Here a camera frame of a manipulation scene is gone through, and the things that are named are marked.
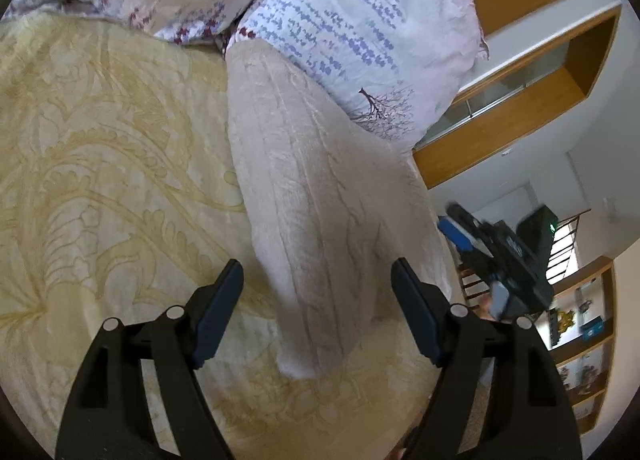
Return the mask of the person's right hand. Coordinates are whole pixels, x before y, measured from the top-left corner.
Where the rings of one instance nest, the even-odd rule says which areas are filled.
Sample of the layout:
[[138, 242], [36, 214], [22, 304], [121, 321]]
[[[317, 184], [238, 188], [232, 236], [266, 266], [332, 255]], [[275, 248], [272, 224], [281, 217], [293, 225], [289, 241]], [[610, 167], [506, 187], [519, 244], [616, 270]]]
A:
[[495, 316], [494, 302], [492, 302], [492, 297], [490, 295], [484, 295], [480, 302], [478, 302], [478, 316], [480, 319], [489, 320], [489, 321], [499, 321], [500, 316]]

